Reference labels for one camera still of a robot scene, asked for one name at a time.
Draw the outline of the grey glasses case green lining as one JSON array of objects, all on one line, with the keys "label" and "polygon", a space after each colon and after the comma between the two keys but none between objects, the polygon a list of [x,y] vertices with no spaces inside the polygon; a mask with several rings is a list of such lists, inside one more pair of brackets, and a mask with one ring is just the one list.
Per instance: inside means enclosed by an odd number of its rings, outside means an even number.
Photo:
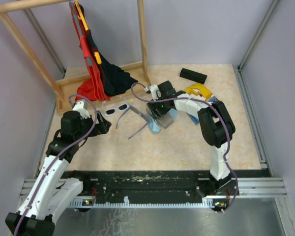
[{"label": "grey glasses case green lining", "polygon": [[160,117],[157,120],[157,123],[163,128],[167,129],[169,126],[171,126],[174,123],[174,119],[169,115],[165,114],[164,116]]}]

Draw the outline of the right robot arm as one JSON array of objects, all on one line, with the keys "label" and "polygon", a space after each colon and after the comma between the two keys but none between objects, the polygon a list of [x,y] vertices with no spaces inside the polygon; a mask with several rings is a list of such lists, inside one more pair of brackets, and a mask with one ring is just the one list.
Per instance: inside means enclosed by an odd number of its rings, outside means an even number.
[{"label": "right robot arm", "polygon": [[225,104],[221,101],[201,101],[194,94],[176,91],[169,81],[146,87],[145,92],[152,95],[147,107],[156,121],[172,119],[171,110],[198,117],[202,136],[211,146],[210,190],[214,194],[222,194],[231,181],[227,158],[230,141],[236,131]]}]

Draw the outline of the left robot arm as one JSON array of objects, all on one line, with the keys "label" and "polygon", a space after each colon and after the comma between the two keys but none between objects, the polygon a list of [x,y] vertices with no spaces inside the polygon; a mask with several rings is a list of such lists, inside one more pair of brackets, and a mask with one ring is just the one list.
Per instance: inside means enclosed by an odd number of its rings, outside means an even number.
[{"label": "left robot arm", "polygon": [[5,223],[15,236],[51,236],[55,226],[69,204],[79,195],[92,191],[87,173],[73,171],[59,186],[61,176],[74,155],[82,146],[81,141],[108,133],[111,123],[96,112],[93,119],[88,111],[65,112],[60,129],[49,143],[42,169],[23,204],[10,212]]}]

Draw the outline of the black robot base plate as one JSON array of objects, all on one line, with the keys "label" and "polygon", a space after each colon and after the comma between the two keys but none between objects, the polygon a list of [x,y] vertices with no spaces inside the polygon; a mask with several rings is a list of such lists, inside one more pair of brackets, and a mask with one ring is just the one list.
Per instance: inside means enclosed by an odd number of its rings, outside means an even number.
[{"label": "black robot base plate", "polygon": [[80,196],[97,204],[201,203],[204,197],[230,198],[239,194],[231,175],[216,181],[209,171],[66,171],[62,179],[82,178],[86,184]]}]

